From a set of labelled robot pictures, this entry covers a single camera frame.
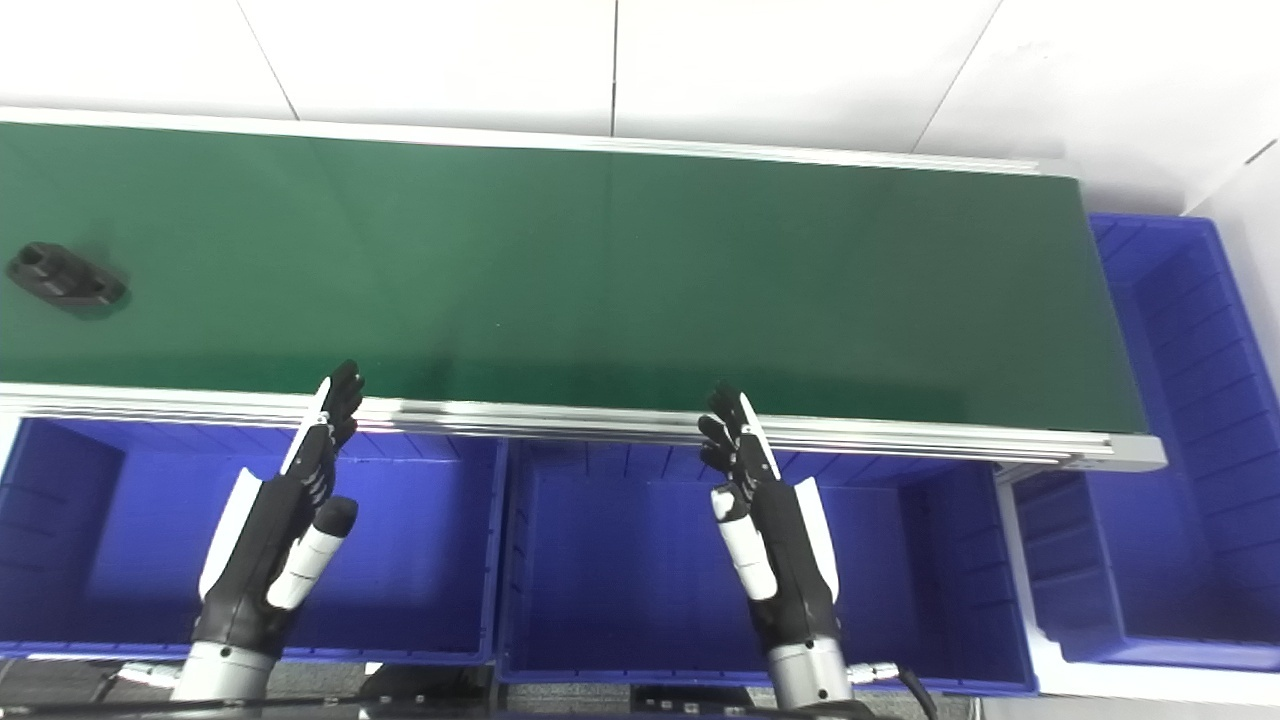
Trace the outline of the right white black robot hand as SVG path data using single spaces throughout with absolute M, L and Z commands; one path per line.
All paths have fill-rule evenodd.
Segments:
M 814 477 L 787 482 L 749 397 L 721 382 L 698 420 L 700 459 L 723 480 L 710 506 L 751 624 L 769 653 L 837 641 L 835 543 Z

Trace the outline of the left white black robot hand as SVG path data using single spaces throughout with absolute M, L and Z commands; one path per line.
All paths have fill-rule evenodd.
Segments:
M 357 364 L 342 363 L 310 401 L 279 471 L 268 480 L 239 473 L 198 579 L 192 655 L 282 657 L 294 611 L 355 524 L 358 505 L 333 492 L 362 391 Z

